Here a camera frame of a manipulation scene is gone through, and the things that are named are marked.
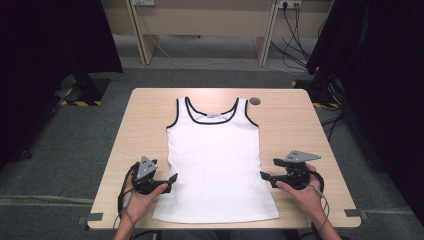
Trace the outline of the person's left hand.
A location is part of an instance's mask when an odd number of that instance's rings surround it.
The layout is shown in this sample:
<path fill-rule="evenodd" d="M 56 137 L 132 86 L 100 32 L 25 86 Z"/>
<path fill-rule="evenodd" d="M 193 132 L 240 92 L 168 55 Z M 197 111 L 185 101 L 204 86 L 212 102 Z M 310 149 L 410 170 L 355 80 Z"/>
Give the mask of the person's left hand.
<path fill-rule="evenodd" d="M 150 194 L 142 195 L 138 192 L 132 193 L 125 216 L 135 225 L 147 212 L 149 206 L 167 189 L 166 183 L 156 187 Z"/>

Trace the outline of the black curtain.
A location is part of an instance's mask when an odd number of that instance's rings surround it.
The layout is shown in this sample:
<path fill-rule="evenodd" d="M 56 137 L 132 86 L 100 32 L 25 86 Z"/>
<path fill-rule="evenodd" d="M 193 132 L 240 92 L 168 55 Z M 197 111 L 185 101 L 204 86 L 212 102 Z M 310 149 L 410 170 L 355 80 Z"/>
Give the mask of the black curtain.
<path fill-rule="evenodd" d="M 121 70 L 101 0 L 0 0 L 0 170 L 31 146 L 66 77 Z"/>
<path fill-rule="evenodd" d="M 424 226 L 424 0 L 333 0 L 307 70 Z"/>

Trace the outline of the white black-trimmed tank top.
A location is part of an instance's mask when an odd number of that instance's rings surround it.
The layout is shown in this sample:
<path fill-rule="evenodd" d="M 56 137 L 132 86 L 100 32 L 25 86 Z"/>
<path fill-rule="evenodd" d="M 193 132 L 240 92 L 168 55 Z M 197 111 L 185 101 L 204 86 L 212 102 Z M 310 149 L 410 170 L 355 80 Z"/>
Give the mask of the white black-trimmed tank top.
<path fill-rule="evenodd" d="M 275 219 L 276 204 L 261 178 L 258 125 L 248 101 L 235 100 L 222 113 L 203 113 L 188 97 L 176 100 L 167 127 L 168 163 L 177 180 L 153 212 L 160 221 L 190 224 Z"/>

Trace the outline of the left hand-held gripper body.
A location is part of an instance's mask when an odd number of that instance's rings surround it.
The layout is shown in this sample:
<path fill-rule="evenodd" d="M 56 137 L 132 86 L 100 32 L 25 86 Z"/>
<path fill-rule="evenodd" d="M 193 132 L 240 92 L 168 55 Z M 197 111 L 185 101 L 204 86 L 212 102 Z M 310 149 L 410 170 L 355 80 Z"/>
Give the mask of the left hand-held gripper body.
<path fill-rule="evenodd" d="M 168 181 L 156 181 L 154 179 L 156 169 L 157 160 L 150 160 L 146 156 L 142 156 L 140 161 L 135 164 L 131 182 L 138 193 L 148 195 L 161 184 L 168 184 Z"/>

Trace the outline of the black stand base striped tape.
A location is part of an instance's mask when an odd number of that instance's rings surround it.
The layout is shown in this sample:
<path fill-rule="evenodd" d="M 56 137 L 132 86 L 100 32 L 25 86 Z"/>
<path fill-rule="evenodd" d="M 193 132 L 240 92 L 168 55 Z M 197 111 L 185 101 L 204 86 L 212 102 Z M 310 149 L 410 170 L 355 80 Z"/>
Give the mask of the black stand base striped tape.
<path fill-rule="evenodd" d="M 313 104 L 338 105 L 338 101 L 330 92 L 330 84 L 314 79 L 295 79 L 291 82 L 294 89 L 305 90 Z"/>
<path fill-rule="evenodd" d="M 93 78 L 88 74 L 82 79 L 75 79 L 66 91 L 61 105 L 78 107 L 100 106 L 109 83 L 109 78 Z"/>

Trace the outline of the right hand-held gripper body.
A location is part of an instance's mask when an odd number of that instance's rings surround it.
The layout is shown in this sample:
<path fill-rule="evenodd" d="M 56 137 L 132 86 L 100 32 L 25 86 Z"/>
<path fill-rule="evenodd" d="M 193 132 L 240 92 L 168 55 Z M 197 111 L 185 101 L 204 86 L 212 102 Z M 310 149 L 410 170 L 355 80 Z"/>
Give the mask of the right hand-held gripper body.
<path fill-rule="evenodd" d="M 287 154 L 283 158 L 283 163 L 285 164 L 284 168 L 289 179 L 288 184 L 296 190 L 304 189 L 310 181 L 310 173 L 306 162 L 320 158 L 320 155 L 298 150 L 292 150 Z"/>

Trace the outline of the person's right hand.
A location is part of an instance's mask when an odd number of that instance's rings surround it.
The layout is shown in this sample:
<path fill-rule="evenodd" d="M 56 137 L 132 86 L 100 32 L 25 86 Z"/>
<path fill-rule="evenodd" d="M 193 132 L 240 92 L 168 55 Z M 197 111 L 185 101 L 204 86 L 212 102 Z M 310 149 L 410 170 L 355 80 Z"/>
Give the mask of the person's right hand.
<path fill-rule="evenodd" d="M 318 194 L 321 184 L 316 176 L 310 175 L 309 185 L 302 190 L 295 190 L 282 181 L 278 181 L 276 185 L 279 189 L 292 196 L 297 206 L 313 222 L 323 221 L 326 219 L 326 214 L 321 203 L 321 196 Z"/>

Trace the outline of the grey table corner bracket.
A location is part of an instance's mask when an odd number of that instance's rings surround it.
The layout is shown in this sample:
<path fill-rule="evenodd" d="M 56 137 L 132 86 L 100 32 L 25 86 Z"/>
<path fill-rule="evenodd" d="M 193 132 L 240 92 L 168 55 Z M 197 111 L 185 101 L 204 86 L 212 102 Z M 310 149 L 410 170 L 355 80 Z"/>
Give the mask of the grey table corner bracket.
<path fill-rule="evenodd" d="M 344 212 L 347 217 L 359 217 L 361 220 L 369 218 L 367 212 L 360 209 L 345 209 Z"/>
<path fill-rule="evenodd" d="M 79 217 L 77 224 L 87 225 L 90 221 L 102 221 L 103 213 L 90 213 L 85 217 Z"/>

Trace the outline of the white power strip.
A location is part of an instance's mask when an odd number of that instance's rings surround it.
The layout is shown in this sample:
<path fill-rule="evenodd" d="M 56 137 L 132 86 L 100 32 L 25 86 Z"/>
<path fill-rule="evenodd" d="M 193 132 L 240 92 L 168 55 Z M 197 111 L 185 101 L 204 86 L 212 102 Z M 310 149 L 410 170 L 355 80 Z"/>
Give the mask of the white power strip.
<path fill-rule="evenodd" d="M 302 0 L 279 0 L 280 9 L 296 9 L 302 4 Z"/>

